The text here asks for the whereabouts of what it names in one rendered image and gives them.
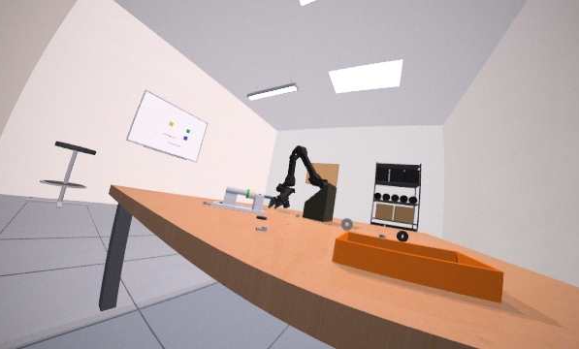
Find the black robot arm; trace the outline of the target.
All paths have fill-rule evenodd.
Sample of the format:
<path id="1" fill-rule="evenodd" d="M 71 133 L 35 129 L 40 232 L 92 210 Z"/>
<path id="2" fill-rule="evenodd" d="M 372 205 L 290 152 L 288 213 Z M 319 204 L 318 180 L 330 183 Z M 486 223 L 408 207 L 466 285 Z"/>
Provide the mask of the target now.
<path id="1" fill-rule="evenodd" d="M 297 153 L 297 154 L 296 154 Z M 295 155 L 296 154 L 296 155 Z M 307 150 L 304 146 L 297 145 L 296 148 L 292 151 L 289 159 L 289 168 L 288 168 L 288 175 L 285 177 L 285 181 L 283 184 L 279 183 L 276 187 L 277 192 L 287 192 L 290 196 L 292 193 L 295 193 L 295 188 L 290 188 L 290 186 L 294 186 L 296 183 L 295 179 L 295 167 L 296 167 L 296 160 L 298 158 L 302 158 L 306 169 L 309 173 L 309 182 L 313 186 L 317 186 L 320 189 L 325 187 L 329 181 L 328 179 L 323 179 L 313 168 L 309 158 L 307 157 Z"/>

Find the orange open tray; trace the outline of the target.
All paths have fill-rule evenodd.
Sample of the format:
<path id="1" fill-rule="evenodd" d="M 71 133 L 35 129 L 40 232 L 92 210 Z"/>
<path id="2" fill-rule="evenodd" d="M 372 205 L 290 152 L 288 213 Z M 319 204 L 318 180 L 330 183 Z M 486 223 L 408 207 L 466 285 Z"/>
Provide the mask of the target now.
<path id="1" fill-rule="evenodd" d="M 501 303 L 504 271 L 457 251 L 346 232 L 336 238 L 332 262 Z"/>

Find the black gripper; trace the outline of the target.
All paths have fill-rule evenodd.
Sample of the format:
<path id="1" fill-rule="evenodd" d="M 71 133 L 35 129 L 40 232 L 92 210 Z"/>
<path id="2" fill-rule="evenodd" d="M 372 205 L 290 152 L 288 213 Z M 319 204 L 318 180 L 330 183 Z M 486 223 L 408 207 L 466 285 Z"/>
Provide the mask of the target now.
<path id="1" fill-rule="evenodd" d="M 273 197 L 273 200 L 270 200 L 269 206 L 268 208 L 271 208 L 272 206 L 274 206 L 274 209 L 280 207 L 280 206 L 286 206 L 289 204 L 289 200 L 288 200 L 289 195 L 287 194 L 287 192 L 283 191 L 280 192 L 280 195 L 276 197 Z"/>

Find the grey flat washer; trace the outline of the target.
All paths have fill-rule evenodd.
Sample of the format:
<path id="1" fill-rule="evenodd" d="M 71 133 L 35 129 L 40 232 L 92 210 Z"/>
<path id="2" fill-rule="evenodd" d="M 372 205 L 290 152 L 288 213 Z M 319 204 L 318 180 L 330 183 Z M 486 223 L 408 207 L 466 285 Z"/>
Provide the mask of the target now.
<path id="1" fill-rule="evenodd" d="M 346 222 L 349 223 L 348 226 L 345 225 Z M 352 220 L 351 220 L 350 218 L 343 219 L 343 220 L 340 222 L 340 226 L 341 226 L 341 228 L 342 228 L 343 230 L 345 230 L 345 231 L 350 231 L 350 230 L 352 229 L 352 227 L 353 227 Z"/>

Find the black ring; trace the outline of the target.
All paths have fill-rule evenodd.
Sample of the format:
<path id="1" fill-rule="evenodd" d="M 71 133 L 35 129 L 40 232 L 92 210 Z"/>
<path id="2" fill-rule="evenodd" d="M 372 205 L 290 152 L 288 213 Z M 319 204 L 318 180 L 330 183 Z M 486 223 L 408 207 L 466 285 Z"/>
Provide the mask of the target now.
<path id="1" fill-rule="evenodd" d="M 402 235 L 403 235 L 403 238 L 402 238 Z M 408 240 L 408 234 L 405 231 L 398 231 L 397 232 L 397 238 L 398 238 L 398 241 L 405 242 Z"/>

